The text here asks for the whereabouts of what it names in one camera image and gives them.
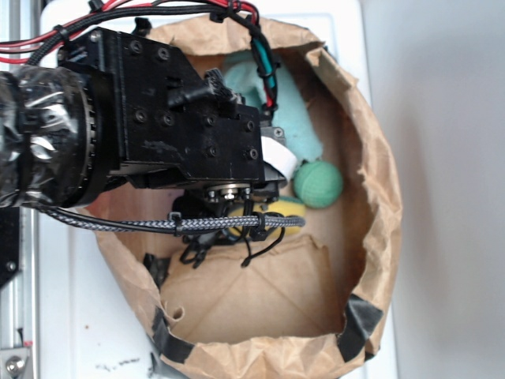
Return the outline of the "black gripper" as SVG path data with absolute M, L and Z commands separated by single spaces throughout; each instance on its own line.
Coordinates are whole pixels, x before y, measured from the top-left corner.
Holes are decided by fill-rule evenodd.
M 184 192 L 165 220 L 84 227 L 181 236 L 192 265 L 229 228 L 241 227 L 246 241 L 267 237 L 253 205 L 278 198 L 297 157 L 271 117 L 246 105 L 219 70 L 199 75 L 179 48 L 105 28 L 65 44 L 58 65 L 81 80 L 92 132 L 84 180 L 62 207 L 89 205 L 127 183 Z M 244 215 L 227 216 L 239 204 Z

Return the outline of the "tape wrapped robot arm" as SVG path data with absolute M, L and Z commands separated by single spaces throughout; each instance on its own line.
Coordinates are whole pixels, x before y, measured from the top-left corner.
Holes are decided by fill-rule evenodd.
M 58 66 L 1 74 L 1 205 L 34 208 L 95 231 L 181 236 L 200 265 L 236 230 L 245 243 L 301 227 L 259 212 L 292 170 L 268 157 L 285 148 L 271 117 L 245 104 L 222 74 L 204 75 L 177 47 L 96 28 L 69 41 Z M 124 184 L 181 189 L 165 220 L 110 221 L 73 208 Z

